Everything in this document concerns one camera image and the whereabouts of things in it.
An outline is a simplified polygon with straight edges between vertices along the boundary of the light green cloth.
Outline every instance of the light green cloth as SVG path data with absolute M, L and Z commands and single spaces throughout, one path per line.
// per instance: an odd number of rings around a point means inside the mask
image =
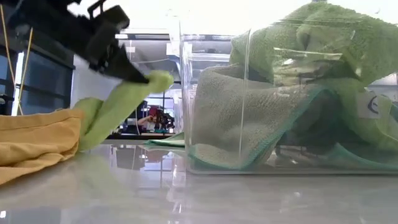
M 165 71 L 153 71 L 146 78 L 148 84 L 122 82 L 106 101 L 85 98 L 74 108 L 84 111 L 80 129 L 79 150 L 92 149 L 101 144 L 150 93 L 161 93 L 173 84 L 173 77 Z
M 185 147 L 184 133 L 175 134 L 167 139 L 148 140 L 144 143 L 146 146 L 171 146 Z
M 379 119 L 360 118 L 357 109 L 358 96 L 366 92 L 364 87 L 398 71 L 395 25 L 340 6 L 314 2 L 270 27 L 234 38 L 231 63 L 245 62 L 248 40 L 250 67 L 270 82 L 278 79 L 285 85 L 299 84 L 286 73 L 280 74 L 282 62 L 288 59 L 307 65 L 335 63 L 331 72 L 315 77 L 313 83 L 338 94 L 343 105 L 341 117 L 358 136 L 380 150 L 398 151 L 398 124 L 390 122 L 392 101 L 377 97 Z

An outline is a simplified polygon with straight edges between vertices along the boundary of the yellow towel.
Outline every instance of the yellow towel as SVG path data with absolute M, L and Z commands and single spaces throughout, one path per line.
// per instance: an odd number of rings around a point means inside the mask
M 83 112 L 0 116 L 0 185 L 75 155 Z

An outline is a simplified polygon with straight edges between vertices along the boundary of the transparent container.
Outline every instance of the transparent container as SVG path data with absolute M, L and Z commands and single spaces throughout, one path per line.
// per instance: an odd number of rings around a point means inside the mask
M 190 172 L 396 173 L 398 3 L 183 3 Z

